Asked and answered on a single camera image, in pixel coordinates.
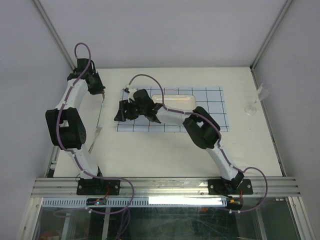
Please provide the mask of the spoon with blue handle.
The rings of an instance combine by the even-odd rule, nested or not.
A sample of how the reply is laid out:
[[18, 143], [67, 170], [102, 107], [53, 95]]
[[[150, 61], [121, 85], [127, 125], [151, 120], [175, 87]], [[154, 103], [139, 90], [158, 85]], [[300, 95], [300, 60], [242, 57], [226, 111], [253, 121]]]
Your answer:
[[100, 109], [99, 109], [99, 114], [98, 114], [98, 119], [97, 119], [97, 123], [96, 123], [96, 128], [98, 128], [100, 126], [100, 118], [101, 118], [101, 112], [102, 112], [102, 108], [103, 108], [103, 104], [105, 101], [105, 93], [102, 93], [102, 102], [100, 105]]

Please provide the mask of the white rectangular plate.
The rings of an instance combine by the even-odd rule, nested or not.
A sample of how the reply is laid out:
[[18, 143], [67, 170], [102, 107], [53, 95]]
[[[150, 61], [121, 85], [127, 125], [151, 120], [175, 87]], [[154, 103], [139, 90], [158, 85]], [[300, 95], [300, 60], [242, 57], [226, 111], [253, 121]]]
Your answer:
[[154, 94], [151, 99], [154, 103], [159, 103], [166, 110], [176, 110], [182, 112], [190, 112], [197, 107], [196, 98], [193, 95], [185, 94]]

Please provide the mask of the blue checkered cloth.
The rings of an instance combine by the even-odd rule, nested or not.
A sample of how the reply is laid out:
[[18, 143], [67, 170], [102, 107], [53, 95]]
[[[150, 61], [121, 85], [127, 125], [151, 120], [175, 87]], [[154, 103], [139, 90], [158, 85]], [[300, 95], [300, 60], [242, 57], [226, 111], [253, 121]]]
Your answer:
[[[195, 97], [196, 106], [204, 108], [209, 115], [220, 126], [221, 132], [228, 132], [230, 125], [228, 122], [227, 108], [224, 98], [223, 88], [220, 86], [211, 87], [164, 87], [165, 95], [192, 95]], [[139, 116], [134, 120], [118, 122], [117, 132], [164, 132], [164, 133], [185, 133], [182, 125], [159, 124], [150, 122], [144, 116]]]

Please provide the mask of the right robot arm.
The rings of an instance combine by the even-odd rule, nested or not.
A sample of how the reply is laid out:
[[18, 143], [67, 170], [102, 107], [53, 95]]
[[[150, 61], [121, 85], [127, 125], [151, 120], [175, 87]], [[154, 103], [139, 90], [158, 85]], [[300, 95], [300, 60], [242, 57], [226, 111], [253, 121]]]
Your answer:
[[228, 159], [221, 146], [221, 128], [203, 107], [198, 106], [187, 112], [168, 108], [163, 102], [155, 103], [146, 89], [127, 86], [123, 91], [128, 98], [119, 102], [114, 117], [116, 122], [132, 121], [143, 116], [152, 123], [184, 127], [192, 142], [205, 150], [219, 169], [221, 180], [217, 191], [226, 196], [241, 189], [244, 173]]

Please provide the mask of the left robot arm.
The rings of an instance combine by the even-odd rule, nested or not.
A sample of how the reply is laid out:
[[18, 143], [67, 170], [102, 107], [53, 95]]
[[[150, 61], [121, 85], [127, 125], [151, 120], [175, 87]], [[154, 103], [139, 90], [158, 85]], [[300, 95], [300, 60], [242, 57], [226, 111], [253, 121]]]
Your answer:
[[67, 88], [61, 101], [45, 113], [52, 144], [73, 160], [82, 179], [90, 179], [87, 188], [96, 195], [103, 192], [105, 182], [99, 179], [102, 173], [86, 146], [87, 132], [79, 108], [86, 93], [104, 96], [105, 88], [94, 62], [79, 58], [77, 67], [67, 77]]

